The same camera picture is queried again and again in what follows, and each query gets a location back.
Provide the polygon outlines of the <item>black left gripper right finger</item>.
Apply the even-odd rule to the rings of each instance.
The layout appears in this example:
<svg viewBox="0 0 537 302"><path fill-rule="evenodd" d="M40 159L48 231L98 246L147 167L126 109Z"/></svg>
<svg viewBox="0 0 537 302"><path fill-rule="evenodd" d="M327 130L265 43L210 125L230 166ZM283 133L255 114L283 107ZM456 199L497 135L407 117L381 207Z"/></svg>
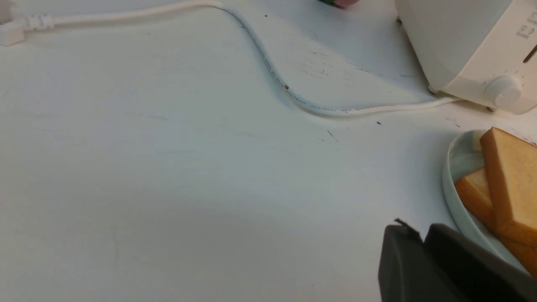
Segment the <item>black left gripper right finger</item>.
<svg viewBox="0 0 537 302"><path fill-rule="evenodd" d="M536 301L536 279L446 225L429 227L425 247L471 302Z"/></svg>

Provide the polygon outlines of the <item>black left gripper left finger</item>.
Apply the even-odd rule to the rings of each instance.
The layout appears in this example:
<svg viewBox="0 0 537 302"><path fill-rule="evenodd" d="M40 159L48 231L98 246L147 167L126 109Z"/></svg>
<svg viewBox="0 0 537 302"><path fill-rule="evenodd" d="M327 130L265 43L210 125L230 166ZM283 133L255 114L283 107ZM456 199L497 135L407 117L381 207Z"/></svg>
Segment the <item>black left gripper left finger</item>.
<svg viewBox="0 0 537 302"><path fill-rule="evenodd" d="M420 233L401 219L386 226L378 266L383 302L464 302L428 253Z"/></svg>

